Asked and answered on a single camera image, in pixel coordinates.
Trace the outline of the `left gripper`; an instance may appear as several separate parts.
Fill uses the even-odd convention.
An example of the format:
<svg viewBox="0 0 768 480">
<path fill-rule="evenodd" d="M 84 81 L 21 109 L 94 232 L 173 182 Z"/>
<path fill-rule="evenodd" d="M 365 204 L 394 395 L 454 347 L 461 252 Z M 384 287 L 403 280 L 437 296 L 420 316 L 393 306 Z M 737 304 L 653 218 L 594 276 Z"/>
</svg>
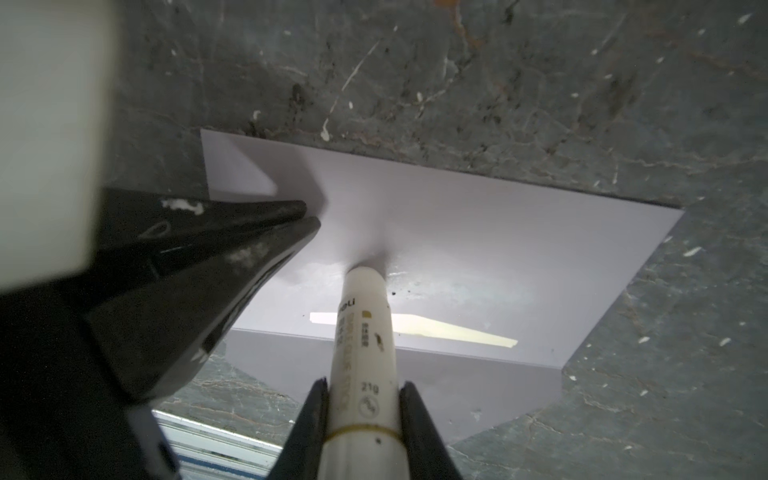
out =
<svg viewBox="0 0 768 480">
<path fill-rule="evenodd" d="M 186 385 L 315 217 L 226 232 L 1 297 L 1 475 L 152 479 L 151 403 Z"/>
</svg>

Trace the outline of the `beige letter paper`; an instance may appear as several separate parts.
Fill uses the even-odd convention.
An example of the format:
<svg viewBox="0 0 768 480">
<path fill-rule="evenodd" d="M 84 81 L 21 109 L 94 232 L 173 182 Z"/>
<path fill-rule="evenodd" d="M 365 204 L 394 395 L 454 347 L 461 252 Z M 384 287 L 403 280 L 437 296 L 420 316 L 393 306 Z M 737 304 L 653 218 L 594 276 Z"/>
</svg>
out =
<svg viewBox="0 0 768 480">
<path fill-rule="evenodd" d="M 393 314 L 392 328 L 395 334 L 422 336 L 465 343 L 514 348 L 516 339 L 473 330 L 446 322 L 412 314 Z"/>
</svg>

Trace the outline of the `white glue stick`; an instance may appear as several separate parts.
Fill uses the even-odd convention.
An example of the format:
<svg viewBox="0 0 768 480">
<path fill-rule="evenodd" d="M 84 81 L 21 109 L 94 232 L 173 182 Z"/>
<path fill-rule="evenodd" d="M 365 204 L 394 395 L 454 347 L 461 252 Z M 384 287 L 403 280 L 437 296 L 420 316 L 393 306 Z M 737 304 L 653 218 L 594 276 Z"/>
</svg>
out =
<svg viewBox="0 0 768 480">
<path fill-rule="evenodd" d="M 408 479 L 385 280 L 360 266 L 344 279 L 335 325 L 320 479 Z"/>
</svg>

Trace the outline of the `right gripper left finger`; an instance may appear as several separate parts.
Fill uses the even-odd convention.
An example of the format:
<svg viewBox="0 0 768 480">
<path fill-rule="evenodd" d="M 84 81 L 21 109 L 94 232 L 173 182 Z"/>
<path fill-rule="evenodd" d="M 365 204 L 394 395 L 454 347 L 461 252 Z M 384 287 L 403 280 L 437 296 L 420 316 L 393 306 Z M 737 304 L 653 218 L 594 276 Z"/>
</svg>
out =
<svg viewBox="0 0 768 480">
<path fill-rule="evenodd" d="M 267 480 L 316 480 L 327 431 L 326 378 L 316 380 Z"/>
</svg>

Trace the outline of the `grey purple envelope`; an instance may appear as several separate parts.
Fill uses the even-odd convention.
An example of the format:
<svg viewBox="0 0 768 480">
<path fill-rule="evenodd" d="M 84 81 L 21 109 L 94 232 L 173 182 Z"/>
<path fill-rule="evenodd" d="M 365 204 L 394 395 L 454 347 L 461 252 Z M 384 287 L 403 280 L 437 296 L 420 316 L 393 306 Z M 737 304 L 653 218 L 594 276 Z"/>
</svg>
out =
<svg viewBox="0 0 768 480">
<path fill-rule="evenodd" d="M 330 372 L 345 274 L 380 270 L 398 374 L 454 443 L 557 401 L 570 357 L 681 218 L 675 208 L 246 136 L 201 134 L 214 201 L 301 200 L 317 235 L 257 293 L 227 360 L 303 401 Z"/>
</svg>

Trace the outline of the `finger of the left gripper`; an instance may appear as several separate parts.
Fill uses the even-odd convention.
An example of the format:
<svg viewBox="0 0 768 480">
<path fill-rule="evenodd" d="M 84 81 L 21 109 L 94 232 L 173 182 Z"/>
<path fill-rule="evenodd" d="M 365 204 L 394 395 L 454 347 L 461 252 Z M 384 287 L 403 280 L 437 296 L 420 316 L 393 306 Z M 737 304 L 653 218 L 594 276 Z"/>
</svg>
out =
<svg viewBox="0 0 768 480">
<path fill-rule="evenodd" d="M 97 234 L 99 250 L 207 232 L 266 228 L 298 220 L 303 201 L 219 202 L 106 188 Z"/>
</svg>

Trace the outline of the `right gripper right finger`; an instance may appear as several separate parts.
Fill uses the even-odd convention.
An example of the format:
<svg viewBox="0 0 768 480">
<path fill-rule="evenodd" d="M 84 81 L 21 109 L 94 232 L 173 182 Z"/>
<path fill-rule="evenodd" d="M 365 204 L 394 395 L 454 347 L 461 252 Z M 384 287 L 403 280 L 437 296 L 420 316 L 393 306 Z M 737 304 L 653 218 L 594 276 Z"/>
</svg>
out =
<svg viewBox="0 0 768 480">
<path fill-rule="evenodd" d="M 399 393 L 402 438 L 411 479 L 462 480 L 416 386 L 406 381 Z"/>
</svg>

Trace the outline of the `aluminium rail frame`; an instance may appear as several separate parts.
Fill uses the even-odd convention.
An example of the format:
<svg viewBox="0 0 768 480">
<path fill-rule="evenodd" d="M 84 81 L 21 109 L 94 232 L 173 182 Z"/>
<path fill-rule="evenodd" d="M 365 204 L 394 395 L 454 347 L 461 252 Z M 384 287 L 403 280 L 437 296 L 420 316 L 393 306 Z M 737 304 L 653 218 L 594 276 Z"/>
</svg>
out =
<svg viewBox="0 0 768 480">
<path fill-rule="evenodd" d="M 182 479 L 265 479 L 280 446 L 155 410 Z"/>
</svg>

